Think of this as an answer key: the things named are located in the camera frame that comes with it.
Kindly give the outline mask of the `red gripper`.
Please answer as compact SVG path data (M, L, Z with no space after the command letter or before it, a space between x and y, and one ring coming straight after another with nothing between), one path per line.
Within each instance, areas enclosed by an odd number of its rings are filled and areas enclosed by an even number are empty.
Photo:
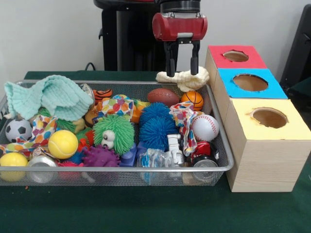
M156 13L153 16L152 29L155 39L164 42L167 76L175 75L179 48L175 41L182 38L192 41L190 73L196 75L199 67L200 40L207 32L207 17L201 13Z

